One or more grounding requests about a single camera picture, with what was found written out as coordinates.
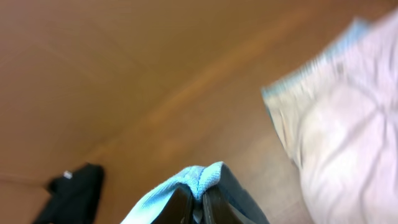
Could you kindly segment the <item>light blue printed t-shirt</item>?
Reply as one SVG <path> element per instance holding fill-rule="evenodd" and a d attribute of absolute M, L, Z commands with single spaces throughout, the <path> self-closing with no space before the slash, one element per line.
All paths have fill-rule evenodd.
<path fill-rule="evenodd" d="M 122 221 L 123 223 L 151 223 L 171 201 L 172 194 L 178 187 L 187 187 L 192 193 L 193 203 L 199 206 L 205 191 L 217 186 L 226 198 L 226 201 L 253 223 L 268 224 L 263 211 L 255 200 L 244 189 L 229 167 L 222 161 L 208 167 L 190 166 L 181 170 L 165 182 L 146 193 Z"/>

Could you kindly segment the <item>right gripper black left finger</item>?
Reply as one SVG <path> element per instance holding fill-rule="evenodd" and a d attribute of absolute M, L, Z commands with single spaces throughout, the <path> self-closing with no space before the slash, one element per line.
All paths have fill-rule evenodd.
<path fill-rule="evenodd" d="M 178 185 L 165 207 L 151 224 L 192 224 L 194 198 L 187 185 Z"/>

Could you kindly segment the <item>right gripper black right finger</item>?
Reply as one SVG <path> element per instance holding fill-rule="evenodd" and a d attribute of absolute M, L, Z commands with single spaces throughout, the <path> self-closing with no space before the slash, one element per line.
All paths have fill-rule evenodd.
<path fill-rule="evenodd" d="M 202 197 L 204 224 L 255 224 L 234 208 L 217 186 L 209 188 Z"/>

